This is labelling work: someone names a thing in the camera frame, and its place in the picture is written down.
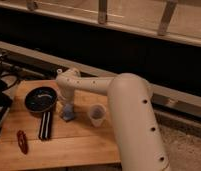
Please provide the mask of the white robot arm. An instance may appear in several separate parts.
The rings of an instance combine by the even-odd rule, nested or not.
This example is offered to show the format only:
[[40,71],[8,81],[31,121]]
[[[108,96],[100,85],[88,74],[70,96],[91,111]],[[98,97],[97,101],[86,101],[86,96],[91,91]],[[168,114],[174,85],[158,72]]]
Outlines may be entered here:
[[76,89],[106,95],[123,171],[172,171],[151,105],[151,86],[131,73],[81,77],[79,70],[57,70],[62,99],[72,103]]

